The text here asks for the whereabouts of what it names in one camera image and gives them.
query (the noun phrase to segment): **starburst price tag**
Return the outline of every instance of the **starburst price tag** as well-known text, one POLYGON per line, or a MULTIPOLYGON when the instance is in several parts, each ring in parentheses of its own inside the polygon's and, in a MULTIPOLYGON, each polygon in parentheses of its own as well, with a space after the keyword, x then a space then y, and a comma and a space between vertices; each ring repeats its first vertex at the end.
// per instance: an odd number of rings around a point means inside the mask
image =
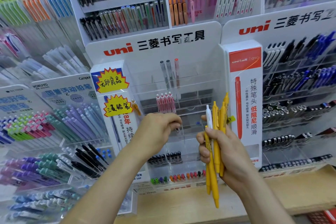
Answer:
POLYGON ((129 82, 126 82, 126 77, 122 76, 121 72, 117 72, 116 69, 109 68, 104 69, 98 76, 99 82, 97 82, 99 93, 107 93, 115 90, 126 89, 129 86, 129 82))
POLYGON ((131 102, 128 102, 127 98, 123 98, 123 96, 118 97, 116 94, 114 97, 111 96, 111 98, 107 99, 105 106, 104 115, 106 117, 133 112, 131 102))

